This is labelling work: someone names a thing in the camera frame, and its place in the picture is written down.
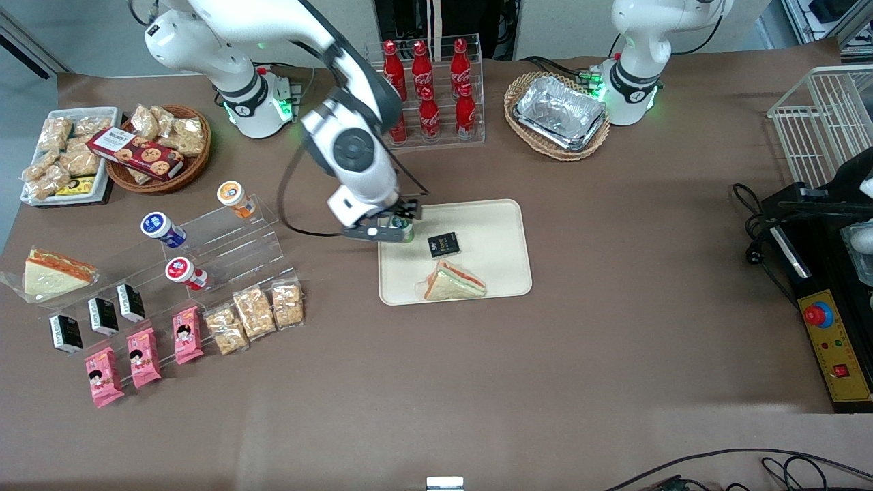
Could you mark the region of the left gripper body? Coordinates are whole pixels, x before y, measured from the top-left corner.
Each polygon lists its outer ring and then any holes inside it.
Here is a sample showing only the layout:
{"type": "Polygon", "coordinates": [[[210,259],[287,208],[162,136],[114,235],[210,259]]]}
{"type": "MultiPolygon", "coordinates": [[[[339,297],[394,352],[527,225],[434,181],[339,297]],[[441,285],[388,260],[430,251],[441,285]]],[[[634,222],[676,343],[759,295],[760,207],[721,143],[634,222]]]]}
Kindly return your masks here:
{"type": "Polygon", "coordinates": [[[839,167],[835,177],[821,187],[827,192],[829,203],[871,204],[871,196],[862,189],[863,182],[871,178],[872,147],[858,153],[839,167]]]}

